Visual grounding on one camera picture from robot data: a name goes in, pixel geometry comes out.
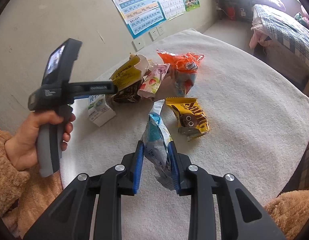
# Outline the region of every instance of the cartoon face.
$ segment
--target cartoon face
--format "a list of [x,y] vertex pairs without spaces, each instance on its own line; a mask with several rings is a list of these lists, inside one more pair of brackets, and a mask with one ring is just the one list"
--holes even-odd
[[184,127],[195,128],[198,124],[198,121],[194,114],[187,113],[180,116],[180,123]]

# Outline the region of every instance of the orange snack bag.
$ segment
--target orange snack bag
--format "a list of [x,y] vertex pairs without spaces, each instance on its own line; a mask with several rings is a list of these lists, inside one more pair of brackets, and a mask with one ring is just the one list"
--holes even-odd
[[171,78],[175,82],[177,95],[184,97],[193,87],[199,63],[205,56],[190,52],[177,55],[164,50],[157,50],[157,53],[165,64],[170,63]]

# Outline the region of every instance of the floor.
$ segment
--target floor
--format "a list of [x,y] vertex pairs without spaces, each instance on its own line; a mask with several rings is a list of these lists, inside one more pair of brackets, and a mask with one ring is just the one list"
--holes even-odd
[[224,41],[253,55],[249,43],[253,36],[251,24],[239,21],[220,20],[204,32],[204,35]]

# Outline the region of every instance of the controller screen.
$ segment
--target controller screen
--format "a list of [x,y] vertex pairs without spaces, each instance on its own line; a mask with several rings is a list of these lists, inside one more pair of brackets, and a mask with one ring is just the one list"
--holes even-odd
[[58,77],[58,63],[63,50],[64,45],[50,55],[46,70],[44,71],[42,84],[53,84],[54,82],[56,82],[56,79]]

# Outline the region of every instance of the hand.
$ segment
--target hand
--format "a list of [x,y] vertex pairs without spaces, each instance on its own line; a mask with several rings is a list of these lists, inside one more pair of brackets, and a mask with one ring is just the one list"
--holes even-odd
[[[65,125],[65,133],[62,136],[62,151],[67,149],[67,143],[70,140],[70,133],[73,125],[70,122],[75,120],[75,115],[71,114],[69,123]],[[39,133],[39,127],[46,123],[60,124],[63,117],[56,114],[55,111],[49,110],[45,112],[32,112],[28,118],[21,124],[16,134],[5,143],[5,150],[8,159],[12,165],[18,170],[23,171],[38,163],[36,140]]]

